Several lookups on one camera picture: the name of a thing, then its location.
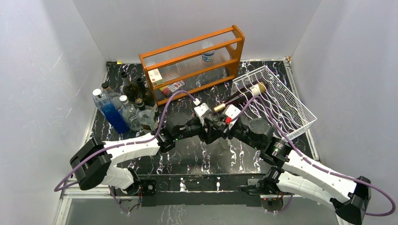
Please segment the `clear glass bottle black cap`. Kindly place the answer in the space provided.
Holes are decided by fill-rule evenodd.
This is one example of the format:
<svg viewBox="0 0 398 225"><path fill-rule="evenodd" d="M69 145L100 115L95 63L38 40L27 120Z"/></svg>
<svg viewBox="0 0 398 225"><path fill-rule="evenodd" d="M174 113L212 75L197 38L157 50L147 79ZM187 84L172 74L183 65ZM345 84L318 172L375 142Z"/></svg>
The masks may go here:
<svg viewBox="0 0 398 225"><path fill-rule="evenodd" d="M120 108L122 106L122 103L119 99L121 94L117 93L113 89L111 89L108 82L102 83L101 87L102 87L104 93L110 98L110 100L112 101L114 106L116 108Z"/></svg>

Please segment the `brown wine bottle silver cap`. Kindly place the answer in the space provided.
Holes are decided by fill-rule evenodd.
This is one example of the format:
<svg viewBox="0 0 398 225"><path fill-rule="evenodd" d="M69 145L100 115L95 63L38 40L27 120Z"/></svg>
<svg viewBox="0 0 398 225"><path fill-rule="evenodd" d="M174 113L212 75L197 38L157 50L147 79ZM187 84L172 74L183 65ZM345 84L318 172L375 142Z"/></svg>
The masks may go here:
<svg viewBox="0 0 398 225"><path fill-rule="evenodd" d="M127 96L130 102L135 103L138 98L139 87L130 80L130 76L126 72L121 72L120 75L123 81L123 94Z"/></svg>

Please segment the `blue square glass bottle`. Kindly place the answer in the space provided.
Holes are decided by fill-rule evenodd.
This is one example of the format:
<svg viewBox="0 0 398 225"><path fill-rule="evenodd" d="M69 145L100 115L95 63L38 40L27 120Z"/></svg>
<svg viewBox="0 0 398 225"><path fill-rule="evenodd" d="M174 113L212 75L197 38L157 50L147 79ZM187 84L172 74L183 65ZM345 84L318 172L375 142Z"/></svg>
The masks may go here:
<svg viewBox="0 0 398 225"><path fill-rule="evenodd" d="M130 130L129 126L107 94L105 94L101 89L94 89L92 95L96 107L104 115L104 117L108 120L117 133L122 134Z"/></svg>

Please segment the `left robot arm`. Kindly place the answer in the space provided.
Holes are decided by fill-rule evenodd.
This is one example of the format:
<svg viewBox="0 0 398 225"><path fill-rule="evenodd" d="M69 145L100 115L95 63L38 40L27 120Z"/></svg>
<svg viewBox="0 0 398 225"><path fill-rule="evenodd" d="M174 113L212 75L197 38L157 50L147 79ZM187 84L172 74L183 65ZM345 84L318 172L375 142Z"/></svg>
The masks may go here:
<svg viewBox="0 0 398 225"><path fill-rule="evenodd" d="M71 159L77 183L81 190L90 190L99 184L123 189L129 195L140 190L140 182L132 169L117 164L140 157L165 153L176 146L178 140L198 136L212 143L221 137L225 123L222 117L188 119L184 113L169 117L160 131L121 141L101 141L91 138Z"/></svg>

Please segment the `dark green wine bottle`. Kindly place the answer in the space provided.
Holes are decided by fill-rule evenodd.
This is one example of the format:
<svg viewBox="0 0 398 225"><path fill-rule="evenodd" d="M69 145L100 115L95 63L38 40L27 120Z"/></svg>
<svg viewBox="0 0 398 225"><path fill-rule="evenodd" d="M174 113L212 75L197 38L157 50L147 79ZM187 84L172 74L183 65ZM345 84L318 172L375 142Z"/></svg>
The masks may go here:
<svg viewBox="0 0 398 225"><path fill-rule="evenodd" d="M136 79L136 84L138 85L138 98L142 99L144 104L151 107L154 112L158 111L157 103L153 97L152 91L145 86L145 83L142 78L138 77Z"/></svg>

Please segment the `clear round glass bottle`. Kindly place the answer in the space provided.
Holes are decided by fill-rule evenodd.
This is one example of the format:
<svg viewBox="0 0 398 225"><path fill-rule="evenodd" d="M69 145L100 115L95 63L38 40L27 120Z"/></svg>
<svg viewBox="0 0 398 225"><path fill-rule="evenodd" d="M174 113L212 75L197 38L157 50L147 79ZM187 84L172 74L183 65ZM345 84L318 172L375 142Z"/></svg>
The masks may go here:
<svg viewBox="0 0 398 225"><path fill-rule="evenodd" d="M120 114L132 131L140 131L142 129L141 124L136 118L136 109L133 104L130 103L126 95L121 95L119 97L122 107L120 109Z"/></svg>

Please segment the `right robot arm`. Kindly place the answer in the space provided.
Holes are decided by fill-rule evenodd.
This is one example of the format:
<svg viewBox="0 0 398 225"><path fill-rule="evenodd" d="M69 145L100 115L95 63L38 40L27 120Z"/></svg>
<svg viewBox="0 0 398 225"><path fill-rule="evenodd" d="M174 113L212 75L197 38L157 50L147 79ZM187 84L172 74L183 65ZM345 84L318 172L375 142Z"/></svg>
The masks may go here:
<svg viewBox="0 0 398 225"><path fill-rule="evenodd" d="M262 150L260 157L272 167L263 183L270 194L289 192L328 206L353 225L363 223L371 197L370 180L343 175L294 150L291 144L274 137L276 128L263 118L245 125L230 116L212 119L222 137L237 138Z"/></svg>

